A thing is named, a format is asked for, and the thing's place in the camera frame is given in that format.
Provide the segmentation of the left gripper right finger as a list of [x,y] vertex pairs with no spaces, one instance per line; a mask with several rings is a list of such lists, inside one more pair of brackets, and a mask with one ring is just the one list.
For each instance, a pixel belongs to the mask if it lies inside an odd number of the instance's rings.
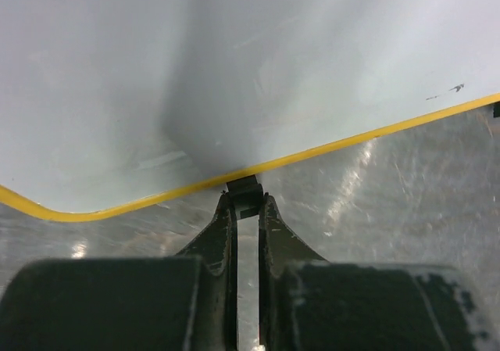
[[428,264],[332,263],[266,195],[259,211],[259,336],[268,350],[496,350],[470,281]]

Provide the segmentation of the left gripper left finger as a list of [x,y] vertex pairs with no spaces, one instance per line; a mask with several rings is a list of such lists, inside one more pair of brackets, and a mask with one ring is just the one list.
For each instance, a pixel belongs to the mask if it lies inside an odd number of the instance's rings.
[[4,350],[235,350],[237,225],[228,194],[167,257],[46,259],[1,299]]

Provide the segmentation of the yellow framed whiteboard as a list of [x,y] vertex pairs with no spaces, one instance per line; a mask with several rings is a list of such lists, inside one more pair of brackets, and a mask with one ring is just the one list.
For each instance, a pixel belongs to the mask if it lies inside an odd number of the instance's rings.
[[98,220],[499,99],[499,0],[1,0],[1,201]]

